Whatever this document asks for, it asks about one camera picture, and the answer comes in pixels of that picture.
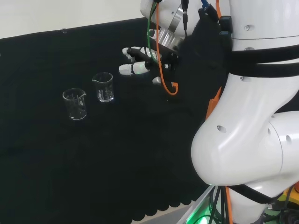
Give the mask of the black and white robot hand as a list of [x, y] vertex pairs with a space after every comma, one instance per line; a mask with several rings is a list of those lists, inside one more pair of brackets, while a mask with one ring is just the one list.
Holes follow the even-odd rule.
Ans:
[[127, 47], [122, 49], [122, 53], [131, 62], [119, 66], [119, 73], [123, 76], [137, 76], [158, 69], [159, 58], [162, 70], [172, 73], [180, 61], [180, 57], [174, 52], [163, 50], [159, 53], [148, 47]]

